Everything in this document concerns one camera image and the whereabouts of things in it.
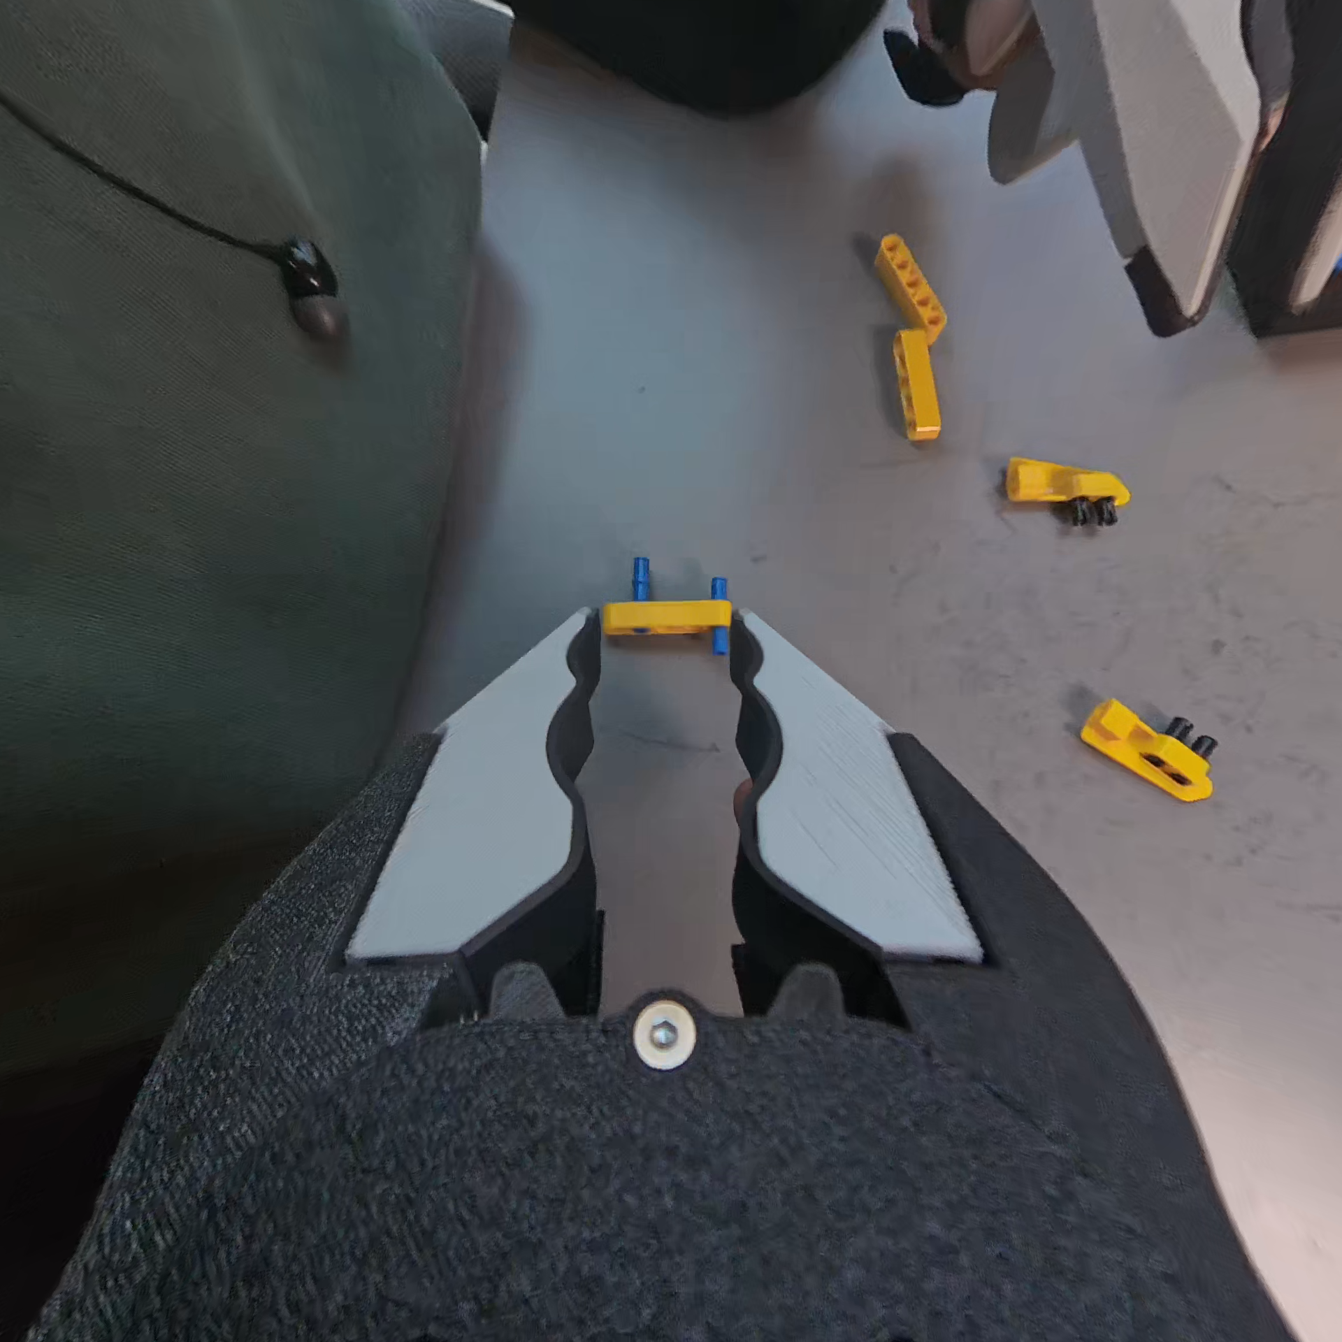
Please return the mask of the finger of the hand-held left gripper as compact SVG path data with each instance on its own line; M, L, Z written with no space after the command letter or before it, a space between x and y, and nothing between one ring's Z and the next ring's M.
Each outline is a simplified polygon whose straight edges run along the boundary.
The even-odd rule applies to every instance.
M1264 150L1263 3L1032 3L989 119L1011 184L1078 146L1152 336L1196 327Z
M1229 269L1256 337L1341 328L1341 3L1285 3L1290 85Z

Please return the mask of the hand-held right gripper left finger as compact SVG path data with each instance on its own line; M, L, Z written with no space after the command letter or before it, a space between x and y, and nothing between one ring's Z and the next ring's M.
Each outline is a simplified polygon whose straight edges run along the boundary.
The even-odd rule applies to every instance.
M444 722L347 958L477 957L575 877L599 681L599 615L575 612Z

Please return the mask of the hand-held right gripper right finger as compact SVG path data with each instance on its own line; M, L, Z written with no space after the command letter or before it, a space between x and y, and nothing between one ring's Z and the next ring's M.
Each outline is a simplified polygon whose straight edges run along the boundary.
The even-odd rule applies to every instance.
M731 655L760 874L878 962L983 963L891 723L755 612Z

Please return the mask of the yellow curved lego panel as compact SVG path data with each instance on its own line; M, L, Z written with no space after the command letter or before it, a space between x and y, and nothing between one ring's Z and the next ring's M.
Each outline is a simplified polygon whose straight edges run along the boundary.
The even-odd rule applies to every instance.
M1132 491L1112 472L1040 458L1010 458L1005 467L1005 496L1015 505L1069 505L1112 500L1123 508Z
M1196 804L1215 795L1209 762L1198 760L1189 744L1150 728L1119 699L1095 706L1080 728L1080 739L1166 797Z

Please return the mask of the yellow lego beam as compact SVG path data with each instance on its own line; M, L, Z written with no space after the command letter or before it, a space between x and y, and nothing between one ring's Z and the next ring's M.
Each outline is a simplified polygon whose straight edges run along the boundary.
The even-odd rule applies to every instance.
M898 304L906 328L919 330L929 344L935 344L948 328L948 311L904 238L898 232L882 238L875 272Z
M932 443L942 432L940 397L935 392L932 344L924 330L901 328L892 343L899 410L911 443Z
M729 629L733 605L727 599L702 600L614 600L601 609L605 637L696 637Z

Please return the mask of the person's left forearm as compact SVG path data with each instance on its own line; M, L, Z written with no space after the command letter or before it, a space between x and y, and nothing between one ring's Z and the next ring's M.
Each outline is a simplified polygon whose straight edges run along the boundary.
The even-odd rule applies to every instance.
M777 110L825 79L883 3L509 3L516 18L664 103Z

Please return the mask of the person's left hand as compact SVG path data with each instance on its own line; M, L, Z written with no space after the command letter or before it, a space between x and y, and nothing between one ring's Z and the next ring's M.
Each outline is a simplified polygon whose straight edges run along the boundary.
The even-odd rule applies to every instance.
M993 92L1039 36L1032 3L908 3L919 66L948 92Z

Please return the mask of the grey mesh chair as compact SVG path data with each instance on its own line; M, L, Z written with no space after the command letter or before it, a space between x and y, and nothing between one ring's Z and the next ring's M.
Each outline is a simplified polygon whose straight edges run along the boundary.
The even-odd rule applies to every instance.
M444 66L486 144L512 50L513 10L504 3L399 3L399 10Z

